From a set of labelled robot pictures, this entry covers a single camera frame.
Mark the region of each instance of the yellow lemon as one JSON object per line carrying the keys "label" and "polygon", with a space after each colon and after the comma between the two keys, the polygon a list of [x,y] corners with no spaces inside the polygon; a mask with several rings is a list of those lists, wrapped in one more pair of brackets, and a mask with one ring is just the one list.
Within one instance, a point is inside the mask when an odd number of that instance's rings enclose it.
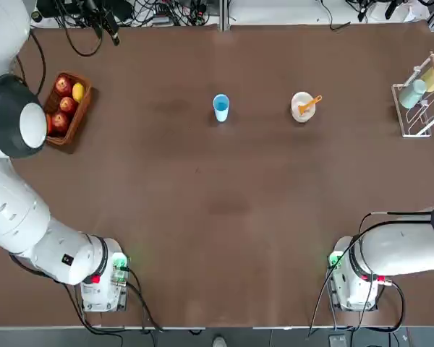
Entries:
{"label": "yellow lemon", "polygon": [[76,83],[74,87],[72,87],[72,98],[76,100],[78,103],[82,101],[84,94],[85,94],[85,88],[80,83]]}

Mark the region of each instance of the red apple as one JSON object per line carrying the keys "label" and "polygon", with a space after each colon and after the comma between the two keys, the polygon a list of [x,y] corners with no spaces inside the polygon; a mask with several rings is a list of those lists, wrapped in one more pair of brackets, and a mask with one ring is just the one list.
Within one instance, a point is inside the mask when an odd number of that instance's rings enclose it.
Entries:
{"label": "red apple", "polygon": [[64,112],[58,111],[51,117],[51,124],[55,132],[65,135],[69,128],[69,117]]}
{"label": "red apple", "polygon": [[55,83],[55,89],[60,96],[70,96],[72,93],[71,81],[65,76],[59,76]]}
{"label": "red apple", "polygon": [[46,134],[50,135],[53,131],[53,123],[51,121],[51,116],[46,114]]}
{"label": "red apple", "polygon": [[59,102],[59,107],[61,111],[67,113],[67,114],[73,114],[75,110],[77,109],[77,103],[73,98],[70,98],[69,96],[65,96],[61,99]]}

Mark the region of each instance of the blue cup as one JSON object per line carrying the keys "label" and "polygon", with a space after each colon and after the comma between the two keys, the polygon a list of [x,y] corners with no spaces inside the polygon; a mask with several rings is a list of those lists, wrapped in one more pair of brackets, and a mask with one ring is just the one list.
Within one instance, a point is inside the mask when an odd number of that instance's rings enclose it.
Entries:
{"label": "blue cup", "polygon": [[213,101],[214,113],[218,121],[225,121],[229,115],[230,100],[224,94],[218,94]]}

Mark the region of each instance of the wicker basket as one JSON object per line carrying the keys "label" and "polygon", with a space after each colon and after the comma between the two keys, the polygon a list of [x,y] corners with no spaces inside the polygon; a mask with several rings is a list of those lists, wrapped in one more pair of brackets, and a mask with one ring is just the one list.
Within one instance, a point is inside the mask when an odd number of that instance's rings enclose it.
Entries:
{"label": "wicker basket", "polygon": [[[85,94],[82,98],[82,100],[79,103],[79,106],[77,107],[77,110],[74,113],[74,116],[72,117],[71,123],[69,124],[69,128],[67,130],[66,136],[64,137],[58,137],[58,136],[47,136],[46,141],[52,143],[53,145],[68,145],[71,143],[72,139],[74,138],[75,132],[77,131],[77,128],[79,127],[80,122],[82,121],[83,116],[87,112],[88,105],[90,105],[90,98],[91,98],[91,90],[92,85],[91,83],[85,79],[84,77],[78,76],[76,74],[72,74],[70,72],[60,72],[58,77],[56,78],[55,82],[58,80],[60,76],[65,76],[69,78],[71,81],[71,84],[74,85],[75,83],[80,83],[85,88]],[[45,113],[53,114],[58,111],[59,109],[59,102],[61,101],[61,96],[56,92],[55,86],[53,85],[51,89],[50,95],[47,97],[45,106],[43,107],[43,110]]]}

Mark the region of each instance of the brown table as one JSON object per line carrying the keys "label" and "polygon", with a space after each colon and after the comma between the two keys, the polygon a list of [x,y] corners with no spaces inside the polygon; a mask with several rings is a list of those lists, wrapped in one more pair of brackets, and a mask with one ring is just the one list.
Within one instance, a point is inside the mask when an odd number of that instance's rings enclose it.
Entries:
{"label": "brown table", "polygon": [[[90,30],[71,33],[80,49],[95,44]],[[391,94],[434,51],[422,22],[337,33],[123,29],[119,47],[107,39],[90,59],[60,30],[37,36],[43,95],[61,70],[97,92],[73,147],[46,147],[15,167],[56,218],[119,240],[164,326],[307,326],[337,239],[371,210],[434,205],[434,135],[403,139]],[[32,42],[20,57],[36,89]],[[304,126],[288,111],[299,90],[323,96]],[[231,101],[219,125],[216,93]],[[2,250],[0,264],[0,325],[78,324],[62,288],[21,272]],[[434,271],[396,280],[405,324],[434,325]],[[140,325],[134,296],[129,305],[94,323]],[[365,322],[393,325],[399,310],[389,290]],[[357,323],[357,314],[339,321]],[[332,324],[326,296],[316,323]]]}

